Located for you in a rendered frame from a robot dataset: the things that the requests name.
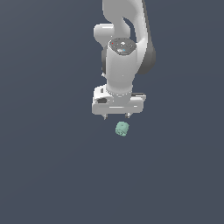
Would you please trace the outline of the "small green cube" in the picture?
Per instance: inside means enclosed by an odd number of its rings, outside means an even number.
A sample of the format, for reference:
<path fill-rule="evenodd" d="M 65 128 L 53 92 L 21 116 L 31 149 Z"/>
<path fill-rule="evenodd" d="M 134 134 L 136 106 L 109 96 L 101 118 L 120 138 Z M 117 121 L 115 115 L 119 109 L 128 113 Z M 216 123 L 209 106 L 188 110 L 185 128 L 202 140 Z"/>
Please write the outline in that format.
<path fill-rule="evenodd" d="M 125 137 L 129 130 L 129 125 L 126 122 L 119 122 L 115 127 L 115 133 L 119 136 Z"/>

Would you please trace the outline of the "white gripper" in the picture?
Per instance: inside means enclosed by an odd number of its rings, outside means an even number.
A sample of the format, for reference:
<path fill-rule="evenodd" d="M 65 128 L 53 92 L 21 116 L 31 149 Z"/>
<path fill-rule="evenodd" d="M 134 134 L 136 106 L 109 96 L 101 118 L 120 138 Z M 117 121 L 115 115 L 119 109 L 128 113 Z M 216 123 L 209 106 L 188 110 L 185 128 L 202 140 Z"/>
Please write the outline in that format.
<path fill-rule="evenodd" d="M 130 118 L 133 113 L 143 111 L 145 99 L 144 93 L 114 94 L 105 85 L 99 86 L 94 89 L 92 113 L 101 115 L 104 120 L 109 114 L 125 114 L 125 118 Z"/>

